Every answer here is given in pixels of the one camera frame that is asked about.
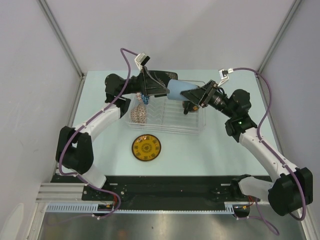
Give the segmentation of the blue patterned bowl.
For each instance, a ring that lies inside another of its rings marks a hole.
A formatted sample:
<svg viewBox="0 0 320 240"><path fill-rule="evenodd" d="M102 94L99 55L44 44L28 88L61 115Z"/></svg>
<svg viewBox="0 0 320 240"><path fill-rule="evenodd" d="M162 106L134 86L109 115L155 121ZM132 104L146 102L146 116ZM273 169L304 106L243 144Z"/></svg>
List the blue patterned bowl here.
<svg viewBox="0 0 320 240"><path fill-rule="evenodd" d="M136 93L135 96L137 100L144 105L148 105L150 102L150 97L147 95L143 95L141 92Z"/></svg>

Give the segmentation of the black floral square plate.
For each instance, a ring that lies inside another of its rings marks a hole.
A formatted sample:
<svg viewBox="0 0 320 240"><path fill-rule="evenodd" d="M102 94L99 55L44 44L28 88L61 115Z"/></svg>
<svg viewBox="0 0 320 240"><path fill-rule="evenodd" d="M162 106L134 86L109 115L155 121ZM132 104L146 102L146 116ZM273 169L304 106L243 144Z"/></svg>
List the black floral square plate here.
<svg viewBox="0 0 320 240"><path fill-rule="evenodd" d="M178 74L172 71L151 70L151 76L158 82L168 85L170 80L178 80Z"/></svg>

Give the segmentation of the red lacquer cup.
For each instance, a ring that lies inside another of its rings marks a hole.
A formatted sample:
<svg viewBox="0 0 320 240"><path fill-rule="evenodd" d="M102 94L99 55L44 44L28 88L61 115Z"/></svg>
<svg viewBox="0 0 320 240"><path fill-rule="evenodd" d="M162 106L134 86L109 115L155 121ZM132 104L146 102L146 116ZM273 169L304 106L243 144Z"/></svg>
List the red lacquer cup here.
<svg viewBox="0 0 320 240"><path fill-rule="evenodd" d="M199 107L190 101L183 101L182 107L184 115L187 115L189 112L193 113L199 110Z"/></svg>

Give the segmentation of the light blue plastic cup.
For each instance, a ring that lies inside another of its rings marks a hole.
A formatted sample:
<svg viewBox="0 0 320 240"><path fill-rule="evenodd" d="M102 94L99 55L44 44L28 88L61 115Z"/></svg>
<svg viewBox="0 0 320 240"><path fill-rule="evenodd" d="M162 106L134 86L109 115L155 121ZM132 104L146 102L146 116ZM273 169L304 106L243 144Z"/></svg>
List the light blue plastic cup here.
<svg viewBox="0 0 320 240"><path fill-rule="evenodd" d="M181 95L181 92L196 89L198 86L185 81L171 79L168 82L167 88L169 89L169 93L166 96L169 100L187 101L188 99Z"/></svg>

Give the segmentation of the brown patterned bowl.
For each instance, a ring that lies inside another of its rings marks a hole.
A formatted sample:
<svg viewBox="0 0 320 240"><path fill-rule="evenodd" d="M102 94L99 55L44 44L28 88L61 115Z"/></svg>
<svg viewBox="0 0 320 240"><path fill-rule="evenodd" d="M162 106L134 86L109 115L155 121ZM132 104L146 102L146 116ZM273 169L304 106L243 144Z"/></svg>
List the brown patterned bowl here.
<svg viewBox="0 0 320 240"><path fill-rule="evenodd" d="M130 119L133 123L145 124L147 121L147 110L143 103L135 106L130 111Z"/></svg>

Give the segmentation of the white wire dish rack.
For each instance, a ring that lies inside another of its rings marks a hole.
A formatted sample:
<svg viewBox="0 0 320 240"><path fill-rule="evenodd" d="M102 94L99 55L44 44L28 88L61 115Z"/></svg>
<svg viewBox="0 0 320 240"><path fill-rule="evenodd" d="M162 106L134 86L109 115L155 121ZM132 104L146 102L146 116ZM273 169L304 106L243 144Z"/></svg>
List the white wire dish rack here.
<svg viewBox="0 0 320 240"><path fill-rule="evenodd" d="M136 130L167 132L176 134L200 134L206 126L206 110L203 108L184 115L183 102L170 100L167 97L151 96L146 108L146 123L133 123L131 121L131 110L141 104L136 93L130 95L130 105L124 116L126 123Z"/></svg>

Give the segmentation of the yellow round saucer plate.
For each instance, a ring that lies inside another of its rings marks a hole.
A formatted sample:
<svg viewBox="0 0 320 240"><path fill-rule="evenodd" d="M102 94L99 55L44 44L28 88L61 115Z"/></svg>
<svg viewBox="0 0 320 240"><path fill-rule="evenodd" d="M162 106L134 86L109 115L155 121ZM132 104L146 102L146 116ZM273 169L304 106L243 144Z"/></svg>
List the yellow round saucer plate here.
<svg viewBox="0 0 320 240"><path fill-rule="evenodd" d="M131 152L133 156L142 162L156 159L162 150L160 140L152 134L142 134L132 143Z"/></svg>

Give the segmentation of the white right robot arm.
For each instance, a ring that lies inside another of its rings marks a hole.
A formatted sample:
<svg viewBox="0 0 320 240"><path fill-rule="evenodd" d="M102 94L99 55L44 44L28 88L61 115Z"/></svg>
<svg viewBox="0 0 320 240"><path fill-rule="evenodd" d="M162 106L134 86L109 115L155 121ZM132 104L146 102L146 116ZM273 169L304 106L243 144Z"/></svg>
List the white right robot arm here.
<svg viewBox="0 0 320 240"><path fill-rule="evenodd" d="M227 116L227 135L246 148L271 178L268 182L244 175L230 188L231 196L237 201L247 196L268 201L278 215L289 214L303 221L307 205L313 202L313 174L308 168L299 168L290 162L263 138L261 127L249 116L250 93L237 89L227 96L211 80L201 87L189 87L180 94L198 107L211 106Z"/></svg>

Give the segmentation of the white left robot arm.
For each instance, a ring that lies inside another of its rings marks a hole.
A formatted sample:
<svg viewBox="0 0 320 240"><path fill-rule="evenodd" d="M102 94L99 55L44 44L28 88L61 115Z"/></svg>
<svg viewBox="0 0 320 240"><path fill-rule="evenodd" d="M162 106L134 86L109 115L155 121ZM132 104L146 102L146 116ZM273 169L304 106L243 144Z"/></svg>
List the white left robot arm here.
<svg viewBox="0 0 320 240"><path fill-rule="evenodd" d="M98 199L107 199L111 188L106 184L106 176L94 165L93 141L127 113L131 100L125 95L163 97L169 93L169 81L177 78L175 72L148 70L145 66L137 76L128 75L126 79L109 74L104 81L106 100L101 110L76 127L65 126L60 130L55 157L58 167L70 169L71 175L92 185Z"/></svg>

